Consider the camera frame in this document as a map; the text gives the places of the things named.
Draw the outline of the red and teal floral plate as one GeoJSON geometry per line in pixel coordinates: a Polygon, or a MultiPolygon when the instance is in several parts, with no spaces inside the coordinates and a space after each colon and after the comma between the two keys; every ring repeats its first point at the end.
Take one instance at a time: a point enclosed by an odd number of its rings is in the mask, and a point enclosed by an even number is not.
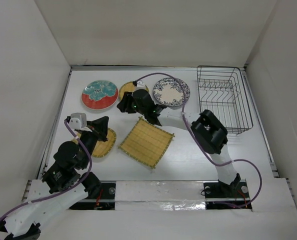
{"type": "Polygon", "coordinates": [[[81,101],[91,110],[105,110],[118,99],[117,86],[108,80],[96,80],[89,83],[82,91],[81,101]]]}

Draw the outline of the blue and white floral plate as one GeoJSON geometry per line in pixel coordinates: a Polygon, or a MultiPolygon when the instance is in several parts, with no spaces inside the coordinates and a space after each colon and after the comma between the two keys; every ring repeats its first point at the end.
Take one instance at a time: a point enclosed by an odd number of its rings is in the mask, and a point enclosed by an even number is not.
{"type": "Polygon", "coordinates": [[[182,106],[191,96],[191,90],[186,82],[171,77],[156,82],[152,92],[157,102],[171,108],[182,106]]]}

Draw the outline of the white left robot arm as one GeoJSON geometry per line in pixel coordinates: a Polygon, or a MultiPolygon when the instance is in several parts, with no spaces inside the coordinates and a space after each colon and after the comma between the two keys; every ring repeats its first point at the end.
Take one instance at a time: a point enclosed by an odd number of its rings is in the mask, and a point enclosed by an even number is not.
{"type": "Polygon", "coordinates": [[[98,142],[108,140],[108,123],[108,116],[88,121],[84,113],[64,120],[74,141],[58,147],[54,163],[38,180],[40,185],[31,197],[0,217],[0,232],[7,233],[7,240],[36,240],[61,211],[101,194],[102,183],[92,172],[92,153],[98,142]]]}

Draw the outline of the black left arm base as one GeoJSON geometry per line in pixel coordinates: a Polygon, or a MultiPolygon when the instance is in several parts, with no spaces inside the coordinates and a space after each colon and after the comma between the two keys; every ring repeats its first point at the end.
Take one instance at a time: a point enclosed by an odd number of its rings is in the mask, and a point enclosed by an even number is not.
{"type": "Polygon", "coordinates": [[[72,205],[70,210],[107,211],[115,209],[116,182],[102,182],[102,190],[93,197],[87,197],[72,205]]]}

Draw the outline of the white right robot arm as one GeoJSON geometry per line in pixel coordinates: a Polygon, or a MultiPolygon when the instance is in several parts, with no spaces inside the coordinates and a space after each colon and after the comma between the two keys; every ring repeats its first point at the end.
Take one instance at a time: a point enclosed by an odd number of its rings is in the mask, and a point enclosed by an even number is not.
{"type": "Polygon", "coordinates": [[[210,161],[217,171],[221,194],[230,197],[237,192],[241,177],[229,155],[228,131],[213,112],[204,110],[202,113],[185,113],[182,110],[174,110],[154,103],[144,89],[126,91],[117,108],[122,113],[139,113],[152,125],[189,131],[202,152],[210,156],[210,161]]]}

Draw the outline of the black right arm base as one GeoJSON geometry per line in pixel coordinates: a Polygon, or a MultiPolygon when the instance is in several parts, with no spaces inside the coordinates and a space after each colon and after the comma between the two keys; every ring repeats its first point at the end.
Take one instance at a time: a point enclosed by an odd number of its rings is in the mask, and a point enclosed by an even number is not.
{"type": "Polygon", "coordinates": [[[224,193],[218,181],[206,181],[200,194],[204,196],[207,210],[247,209],[252,210],[252,204],[247,182],[241,180],[236,189],[224,193]]]}

